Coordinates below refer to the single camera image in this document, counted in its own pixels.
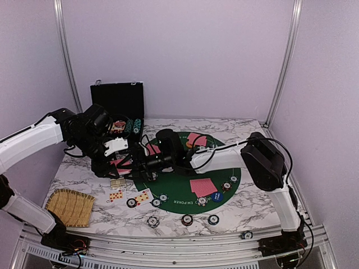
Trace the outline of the red black chip stack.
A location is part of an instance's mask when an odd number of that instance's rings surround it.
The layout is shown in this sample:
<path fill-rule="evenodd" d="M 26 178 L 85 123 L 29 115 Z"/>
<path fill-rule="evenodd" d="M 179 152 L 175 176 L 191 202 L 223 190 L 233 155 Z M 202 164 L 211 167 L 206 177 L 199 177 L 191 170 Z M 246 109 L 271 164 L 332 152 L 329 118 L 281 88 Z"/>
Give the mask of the red black chip stack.
<path fill-rule="evenodd" d="M 181 223 L 184 226 L 191 226 L 193 223 L 193 217 L 189 214 L 185 214 L 181 218 Z"/>

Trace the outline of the black white chip stack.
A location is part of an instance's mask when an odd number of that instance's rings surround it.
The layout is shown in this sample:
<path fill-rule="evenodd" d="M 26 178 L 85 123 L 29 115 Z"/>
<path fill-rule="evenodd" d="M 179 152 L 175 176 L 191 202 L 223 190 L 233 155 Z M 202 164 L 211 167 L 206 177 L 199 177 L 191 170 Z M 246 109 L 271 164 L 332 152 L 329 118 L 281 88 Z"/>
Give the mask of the black white chip stack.
<path fill-rule="evenodd" d="M 148 218 L 147 223 L 151 228 L 156 228 L 159 225 L 159 219 L 155 216 L 151 216 Z"/>

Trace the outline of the blue green chip stack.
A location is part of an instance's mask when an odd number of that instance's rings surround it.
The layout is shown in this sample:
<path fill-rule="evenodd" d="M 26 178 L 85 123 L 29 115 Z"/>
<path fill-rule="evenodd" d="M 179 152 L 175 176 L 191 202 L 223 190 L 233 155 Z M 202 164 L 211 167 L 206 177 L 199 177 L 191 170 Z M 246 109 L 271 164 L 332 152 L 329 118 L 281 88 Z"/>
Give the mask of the blue green chip stack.
<path fill-rule="evenodd" d="M 219 223 L 219 216 L 218 215 L 210 215 L 208 217 L 208 223 L 210 225 L 217 225 Z"/>

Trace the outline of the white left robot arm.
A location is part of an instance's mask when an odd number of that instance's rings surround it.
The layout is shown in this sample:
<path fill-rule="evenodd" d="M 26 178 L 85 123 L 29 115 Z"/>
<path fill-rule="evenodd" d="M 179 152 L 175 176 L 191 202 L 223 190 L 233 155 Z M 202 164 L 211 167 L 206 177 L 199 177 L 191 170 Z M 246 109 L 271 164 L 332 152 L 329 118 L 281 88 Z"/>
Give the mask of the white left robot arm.
<path fill-rule="evenodd" d="M 91 158 L 98 177 L 118 178 L 112 156 L 128 148 L 125 138 L 108 138 L 112 118 L 102 106 L 92 105 L 83 113 L 62 108 L 46 114 L 38 122 L 1 139 L 1 210 L 31 224 L 58 249 L 67 249 L 71 237 L 49 211 L 18 194 L 4 173 L 24 158 L 52 145 L 65 142 Z"/>

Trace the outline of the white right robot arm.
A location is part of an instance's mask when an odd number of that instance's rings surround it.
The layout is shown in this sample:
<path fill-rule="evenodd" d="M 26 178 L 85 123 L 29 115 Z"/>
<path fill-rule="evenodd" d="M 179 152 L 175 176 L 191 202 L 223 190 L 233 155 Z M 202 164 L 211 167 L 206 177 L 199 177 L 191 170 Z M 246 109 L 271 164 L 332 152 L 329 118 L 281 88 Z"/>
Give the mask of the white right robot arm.
<path fill-rule="evenodd" d="M 283 154 L 276 148 L 279 141 L 253 132 L 249 138 L 231 145 L 200 149 L 193 145 L 186 149 L 179 134 L 171 129 L 156 133 L 159 152 L 136 143 L 128 159 L 130 173 L 125 177 L 134 181 L 155 180 L 155 173 L 172 168 L 181 176 L 195 176 L 224 169 L 245 168 L 254 185 L 267 193 L 277 215 L 283 235 L 278 238 L 278 246 L 290 251 L 300 241 L 300 231 L 304 226 L 303 216 L 298 211 L 298 201 L 294 190 L 288 184 L 292 171 L 285 166 Z"/>

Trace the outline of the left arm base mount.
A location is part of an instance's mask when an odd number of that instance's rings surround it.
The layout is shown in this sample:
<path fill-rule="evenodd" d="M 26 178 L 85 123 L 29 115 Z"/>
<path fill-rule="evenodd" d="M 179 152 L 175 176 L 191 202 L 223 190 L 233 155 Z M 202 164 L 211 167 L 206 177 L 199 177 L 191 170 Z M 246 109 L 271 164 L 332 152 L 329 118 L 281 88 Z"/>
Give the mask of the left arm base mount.
<path fill-rule="evenodd" d="M 51 212 L 55 220 L 55 227 L 49 233 L 43 233 L 41 244 L 47 247 L 59 249 L 68 254 L 87 250 L 90 239 L 86 236 L 69 234 L 65 224 Z"/>

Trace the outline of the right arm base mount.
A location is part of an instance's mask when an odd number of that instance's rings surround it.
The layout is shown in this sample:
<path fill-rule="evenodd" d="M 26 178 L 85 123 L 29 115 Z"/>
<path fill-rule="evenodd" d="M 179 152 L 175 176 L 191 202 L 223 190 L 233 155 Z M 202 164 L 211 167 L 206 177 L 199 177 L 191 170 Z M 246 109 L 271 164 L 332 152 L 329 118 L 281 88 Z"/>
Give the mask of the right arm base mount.
<path fill-rule="evenodd" d="M 307 247 L 303 227 L 299 227 L 296 231 L 291 232 L 282 230 L 281 235 L 260 239 L 258 243 L 258 250 L 263 257 L 296 251 Z"/>

